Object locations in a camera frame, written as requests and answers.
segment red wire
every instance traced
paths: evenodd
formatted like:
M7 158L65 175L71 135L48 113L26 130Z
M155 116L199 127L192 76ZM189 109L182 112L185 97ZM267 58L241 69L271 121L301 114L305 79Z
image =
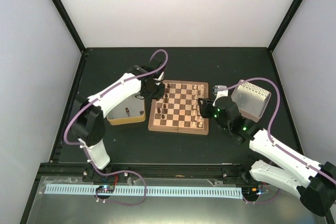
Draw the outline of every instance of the red wire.
M113 184L114 186L116 186L116 184L117 184L117 182L118 182L118 178L119 178L119 177L117 176L117 174L115 174L115 175L114 175L114 184Z
M269 187L268 187L268 185L265 183L265 182L263 182L263 184L267 187L267 189L269 190Z

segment black frame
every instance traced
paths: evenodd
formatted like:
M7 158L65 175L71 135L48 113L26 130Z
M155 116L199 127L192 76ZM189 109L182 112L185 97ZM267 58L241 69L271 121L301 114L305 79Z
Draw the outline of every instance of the black frame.
M61 139L60 136L64 133L64 130L66 128L66 124L70 119L70 112L72 109L72 104L75 100L75 96L78 90L79 81L81 79L81 75L86 63L87 53L86 53L86 47L84 46L83 42L81 41L75 26L73 25L64 5L62 4L61 0L52 0L55 7L57 8L57 11L59 12L60 16L62 17L64 23L66 24L68 30L70 31L74 41L76 42L81 54L81 58L79 61L79 65L76 71L76 75L74 78L74 81L71 86L70 94L66 103L66 107L61 119L61 123L59 126L59 130L57 132L56 140L54 142L53 149L51 151L50 155L50 161L49 163L41 163L40 168L38 170L36 179L34 181L32 190L30 192L28 202L26 205L26 208L24 210L21 223L26 223L29 217L29 212L31 210L31 207L34 202L35 193L37 191L40 179L42 176L76 176L76 177L83 177L83 179L88 179L87 176L84 176L83 174L86 174L86 171L88 171L89 167L87 164L67 164L67 163L58 163L59 155L61 151L61 143L58 141L58 139ZM280 90L282 93L283 87L280 82L279 74L276 69L276 65L274 62L274 58L272 55L272 52L274 51L275 47L278 45L281 37L283 36L284 32L286 31L290 21L294 17L296 11L298 10L300 4L303 0L293 0L292 4L290 5L284 19L282 20L277 32L275 33L270 45L268 46L267 50L269 53L269 56L272 60L273 67L275 70L275 73L277 75L277 80L280 84ZM296 132L293 119L291 117L288 103L286 100L286 97L284 99L284 105L288 111L288 115L290 117L290 123L292 125L293 132L295 133L296 140L299 143L299 152L303 153L302 147L299 142L298 134ZM116 165L113 169L125 169L130 168L132 170L140 172L144 177L171 177L175 176L176 171L179 172L179 174L185 176L186 178L192 176L197 178L215 178L219 179L222 178L225 180L224 182L227 184L238 184L243 185L245 187L248 186L254 186L253 184L250 184L248 186L244 185L241 181L238 180L237 176L228 176L223 178L223 174L236 174L239 166L225 166L225 165L131 165L131 164L125 164L125 165ZM94 177L90 178L91 181L99 183L99 180L96 180ZM334 223L334 220L332 218L331 212L329 211L326 215L327 223Z

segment metal frame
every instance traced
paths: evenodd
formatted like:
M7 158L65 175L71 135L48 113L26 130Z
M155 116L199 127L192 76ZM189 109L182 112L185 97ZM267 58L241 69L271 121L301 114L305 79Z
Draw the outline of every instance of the metal frame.
M303 0L293 0L292 4L290 5L284 19L282 20L277 32L275 33L271 43L269 44L267 50L272 53L275 47L278 45L280 39L282 38L283 34L285 33L289 23L291 22L292 18L294 17L296 11L300 7Z
M83 181L90 181L93 183L101 183L101 177L97 176L93 171L92 167L89 164L68 164L68 163L58 163L60 151L61 151L61 143L58 141L61 139L61 135L64 133L65 127L67 122L70 118L70 113L72 109L72 104L74 102L79 81L81 79L81 75L86 63L87 53L86 48L81 41L75 26L73 25L64 5L62 4L61 0L52 0L57 11L59 12L60 16L62 17L64 23L66 24L69 32L71 33L74 41L76 42L80 52L82 53L79 65L76 71L76 75L74 81L71 86L70 94L66 103L66 107L61 119L61 123L59 126L59 130L57 132L56 140L50 155L50 163L42 163L38 170L37 176L35 178L33 187L31 189L28 202L26 208L24 210L21 223L26 223L29 217L29 213L31 207L34 202L35 193L37 191L38 185L40 183L40 179L42 176L74 176L74 177L82 177ZM274 66L274 70L276 72L276 76L278 82L280 83L281 92L284 93L280 78L274 63L274 59L272 56L272 52L274 51L275 47L279 43L282 35L284 34L286 28L288 27L290 21L294 17L297 9L299 8L300 4L303 0L293 0L291 6L289 7L283 21L281 22L274 38L272 39L270 45L268 46L267 50L269 52L269 56L271 58L272 64ZM293 123L293 119L291 117L287 100L284 100L285 107L287 109L290 123L292 125L292 129L295 133L297 142L299 143L299 150L300 153L303 153L302 147L299 142L299 138ZM248 185L245 185L240 178L240 172L243 168L243 165L134 165L134 164L123 164L118 165L115 164L112 167L109 167L109 171L115 170L122 170L122 169L130 169L142 174L145 178L206 178L206 179L216 179L222 180L224 184L235 184L241 185L244 187L255 187L258 185L256 181L251 181ZM327 223L333 224L333 218L330 211L327 213L326 216Z

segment wire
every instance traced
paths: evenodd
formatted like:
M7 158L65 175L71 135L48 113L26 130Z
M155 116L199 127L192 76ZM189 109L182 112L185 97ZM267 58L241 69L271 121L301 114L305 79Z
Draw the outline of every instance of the wire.
M270 199L266 200L266 201L262 201L262 202L257 202L257 201L248 201L247 199L245 199L245 197L243 196L243 201L245 201L247 204L253 204L253 205L263 205L263 204L267 204L270 203L272 201L274 201L276 198L278 198L278 196L280 195L280 189L278 189L277 193Z
M119 179L119 176L117 174L114 175L114 186L117 185L117 182L118 182L118 179Z
M272 82L271 80L267 79L267 78L263 78L263 77L255 77L255 78L250 78L250 79L247 79L245 81L242 81L242 82L239 82L238 84L236 85L233 85L233 86L230 86L228 88L225 88L225 89L220 89L218 91L224 91L224 90L230 90L230 89L233 89L239 85L242 85L244 84L245 82L248 82L248 81L266 81L268 83L270 83L276 93L277 93L277 105L275 106L275 109L274 109L274 113L271 117L271 120L269 120L269 123L268 123L268 126L267 126L267 135L268 135L268 138L269 140L271 141L271 143L273 144L274 143L274 140L272 139L272 136L271 136L271 128L272 128L272 124L273 124L273 121L275 119L275 116L277 115L278 113L278 110L279 110L279 106L280 106L280 92L279 92L279 89L278 87L275 85L274 82ZM326 179L328 179L330 182L332 182L334 185L336 185L336 180L333 179L332 177L330 177L328 174L324 173L323 171L321 171L320 169L317 169L315 167L313 167L312 165L309 165L307 162L303 161L302 159L298 158L297 156L291 154L289 151L287 151L286 149L284 149L283 147L281 147L280 145L278 144L274 144L275 147L279 148L281 151L283 151L284 153L286 153L287 155L289 155L290 157L294 158L295 160L297 160L298 162L300 162L301 164L303 164L305 167L307 168L310 168L312 169L313 171L319 173L320 175L322 175L323 177L325 177Z
M265 183L265 182L263 182L263 184L267 187L267 189L269 190L269 187L268 187L268 185Z
M155 70L153 70L153 71L151 71L151 72L148 72L148 73L144 73L144 74L140 74L140 75L138 75L138 76L133 76L133 77L126 78L125 80L123 80L123 82L127 82L127 81L130 81L130 80L133 80L133 79L137 79L137 78L142 78L142 77L145 77L145 76L150 76L150 75L152 75L152 74L154 74L154 73L160 71L161 69L163 69L163 68L166 66L167 62L168 62L168 53L167 53L165 50L163 50L163 49L159 49L159 50L155 51L155 52L153 53L153 55L151 56L151 58L150 58L149 61L151 61L151 60L154 58L154 56L155 56L158 52L163 52L163 53L165 54L165 60L164 60L163 64L162 64L160 67L158 67L157 69L155 69ZM118 87L118 86L120 86L120 85L122 85L122 82L118 82L118 83L114 84L113 86L111 86L110 88L108 88L106 91L104 91L103 93L101 93L101 94L100 94L100 98L103 98L103 97L104 97L107 93L109 93L112 89L114 89L114 88L116 88L116 87ZM68 134L69 134L69 131L70 131L72 125L74 124L74 122L77 120L77 118L78 118L80 115L82 115L82 114L84 113L84 111L85 111L88 107L90 107L91 105L93 105L93 104L94 104L95 102L97 102L98 100L99 100L98 98L95 98L94 100L92 100L91 102L89 102L89 103L88 103L87 105L85 105L81 110L79 110L79 111L77 112L77 114L71 119L71 121L69 122L68 126L66 127L66 129L65 129L65 131L64 131L64 142L65 142L66 144L69 144L69 145L81 145L80 142L70 142L70 141L68 140ZM138 201L137 203L128 204L128 203L123 203L123 202L119 202L119 201L115 201L115 200L105 200L105 201L107 201L107 202L111 202L111 203L114 203L114 204L118 204L118 205L122 205L122 206L128 206L128 207L137 206L137 205L143 203L143 201L144 201L145 198L146 198L146 194L147 194L147 185L146 185L145 180L143 179L143 177L142 177L140 174L138 174L138 173L136 173L136 172L133 172L133 171L131 171L131 170L120 170L120 171L117 171L117 172L107 173L107 174L102 173L102 172L99 170L99 168L94 164L94 162L91 160L90 154L88 153L88 151L86 150L86 148L84 148L84 153L85 153L86 157L88 158L88 162L91 163L93 169L94 169L99 175L101 175L101 176L112 176L112 175L116 175L116 174L119 174L119 173L130 173L130 174L134 174L134 175L138 176L138 177L142 180L142 182L143 182L143 185L144 185L144 194L143 194L143 197L141 198L141 200Z

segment gray floor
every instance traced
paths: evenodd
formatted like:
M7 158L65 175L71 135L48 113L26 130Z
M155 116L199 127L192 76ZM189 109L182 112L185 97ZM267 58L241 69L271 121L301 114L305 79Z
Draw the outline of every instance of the gray floor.
M39 190L28 223L325 223L311 214L300 201L281 193L265 205L247 205L242 200L219 198L148 197L136 207L97 203L93 196L44 195ZM267 200L275 191L262 195ZM136 202L136 197L114 197Z

